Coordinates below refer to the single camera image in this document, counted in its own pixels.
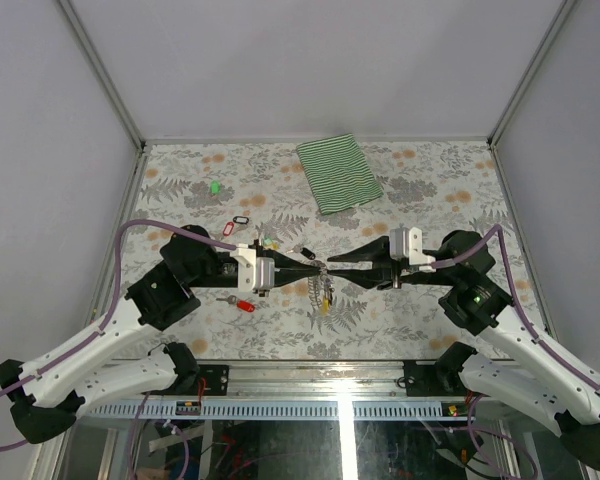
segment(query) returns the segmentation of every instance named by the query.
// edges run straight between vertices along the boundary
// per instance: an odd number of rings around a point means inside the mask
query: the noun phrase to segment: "floral pattern surface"
[[[452,230],[484,233],[501,223],[516,286],[532,321],[540,321],[529,276],[513,231],[488,147],[483,142],[361,143],[385,195],[361,207],[323,216],[311,194],[294,144],[154,145],[134,211],[173,225],[197,224],[222,239],[236,215],[250,218],[227,241],[270,237],[281,252],[308,247],[317,259],[345,253],[391,228],[422,228],[426,248],[438,248]],[[211,195],[210,184],[221,190]],[[123,291],[160,261],[170,233],[136,227],[123,253]],[[495,241],[491,251],[498,257]],[[303,257],[289,253],[297,260]],[[502,262],[490,276],[506,289]],[[328,314],[316,307],[307,280],[275,289],[268,298],[235,290],[196,289],[202,306],[162,334],[134,345],[136,358],[164,341],[190,345],[207,359],[434,359],[454,341],[503,357],[457,328],[438,306],[446,287],[408,286],[401,291],[364,290],[334,280]],[[254,313],[216,298],[236,294]]]

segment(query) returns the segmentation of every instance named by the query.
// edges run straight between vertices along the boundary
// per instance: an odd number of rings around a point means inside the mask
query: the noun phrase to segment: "red wire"
[[[204,377],[200,377],[198,383],[200,384],[198,387],[198,404],[200,405],[200,413],[202,413],[202,397],[204,391],[207,389],[207,380]]]

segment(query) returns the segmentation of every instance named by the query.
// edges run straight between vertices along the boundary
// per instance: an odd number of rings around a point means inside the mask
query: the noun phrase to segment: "striped towel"
[[[353,135],[303,143],[296,150],[323,215],[382,196],[382,187]]]

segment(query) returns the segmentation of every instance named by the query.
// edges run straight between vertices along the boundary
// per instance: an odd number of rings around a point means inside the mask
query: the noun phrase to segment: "gray wall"
[[[74,0],[146,138],[486,137],[562,0]]]
[[[54,3],[0,0],[0,363],[81,327],[132,162]],[[0,400],[0,445],[20,438]],[[0,480],[32,451],[0,454]]]
[[[558,336],[600,370],[600,0],[575,11],[498,150]]]

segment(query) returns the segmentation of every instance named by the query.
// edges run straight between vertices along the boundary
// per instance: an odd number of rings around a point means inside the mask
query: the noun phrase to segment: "key tag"
[[[238,215],[236,217],[233,217],[232,222],[237,225],[237,227],[233,230],[233,233],[238,233],[247,228],[247,225],[249,224],[249,217],[243,217],[242,215]]]
[[[229,235],[231,235],[235,226],[236,226],[235,223],[227,222],[227,224],[224,226],[224,230],[222,230],[222,235],[224,235],[225,237],[228,237]]]

